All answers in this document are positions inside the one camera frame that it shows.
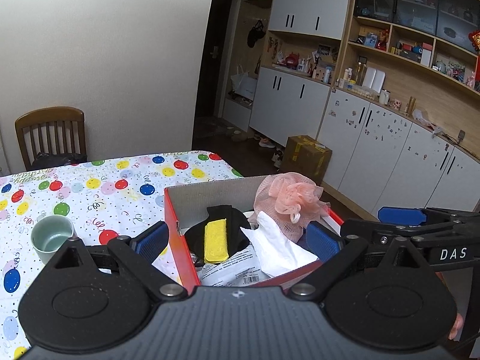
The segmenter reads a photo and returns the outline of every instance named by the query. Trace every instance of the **blue balloon print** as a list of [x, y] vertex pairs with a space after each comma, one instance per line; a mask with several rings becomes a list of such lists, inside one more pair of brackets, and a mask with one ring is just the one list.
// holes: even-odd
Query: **blue balloon print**
[[131, 169], [125, 169], [124, 171], [122, 171], [120, 173], [120, 178], [121, 179], [129, 179], [133, 175], [134, 175], [134, 173], [131, 171]]
[[161, 155], [157, 155], [156, 157], [152, 158], [152, 161], [156, 164], [161, 164], [162, 162], [165, 162], [165, 158], [163, 158]]
[[153, 185], [151, 184], [143, 184], [141, 187], [140, 187], [140, 193], [142, 195], [151, 195], [152, 193], [155, 192], [155, 188]]
[[9, 293], [15, 292], [20, 286], [20, 274], [13, 268], [10, 269], [3, 278], [3, 286]]
[[12, 315], [3, 321], [3, 336], [9, 341], [15, 340], [18, 336], [18, 322]]
[[1, 189], [2, 193], [8, 192], [11, 190], [11, 184], [5, 184], [3, 188]]
[[157, 206], [159, 206], [159, 207], [165, 207], [165, 200], [164, 200], [163, 196], [158, 195], [158, 196], [155, 198], [155, 203], [156, 203]]

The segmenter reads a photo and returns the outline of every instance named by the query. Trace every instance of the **red box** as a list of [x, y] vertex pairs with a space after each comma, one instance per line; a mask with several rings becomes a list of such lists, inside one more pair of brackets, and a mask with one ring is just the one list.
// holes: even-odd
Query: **red box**
[[[266, 176], [234, 178], [165, 188], [165, 222], [169, 227], [169, 244], [182, 285], [189, 293], [200, 285], [183, 234], [191, 226], [207, 218], [207, 207], [230, 204], [242, 212], [251, 211], [255, 193]], [[333, 212], [323, 224], [339, 233], [343, 221]], [[252, 287], [282, 286], [290, 288], [321, 266], [320, 261], [281, 276], [262, 281]]]

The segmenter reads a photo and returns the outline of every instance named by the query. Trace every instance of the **ceramic cup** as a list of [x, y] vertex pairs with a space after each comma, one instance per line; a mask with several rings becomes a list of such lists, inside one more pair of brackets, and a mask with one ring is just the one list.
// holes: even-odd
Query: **ceramic cup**
[[30, 242], [46, 264], [68, 237], [75, 235], [74, 224], [66, 216], [50, 215], [33, 226]]

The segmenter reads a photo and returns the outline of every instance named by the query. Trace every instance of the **white tissue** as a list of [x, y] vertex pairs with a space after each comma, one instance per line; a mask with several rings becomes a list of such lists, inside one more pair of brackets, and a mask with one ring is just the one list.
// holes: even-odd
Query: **white tissue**
[[317, 260], [317, 256], [283, 235], [277, 223], [265, 212], [257, 216], [256, 230], [241, 227], [250, 240], [264, 273], [274, 278]]

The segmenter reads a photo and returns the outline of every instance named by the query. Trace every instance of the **balloon tablecloth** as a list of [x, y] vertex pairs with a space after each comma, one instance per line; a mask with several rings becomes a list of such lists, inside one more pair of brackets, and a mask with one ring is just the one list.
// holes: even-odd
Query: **balloon tablecloth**
[[[42, 269], [29, 234], [51, 214], [65, 215], [85, 245], [117, 235], [135, 237], [164, 220], [164, 188], [232, 179], [240, 174], [207, 151], [152, 154], [61, 166], [0, 178], [0, 359], [29, 346], [18, 322], [18, 303]], [[167, 247], [154, 265], [179, 281]]]

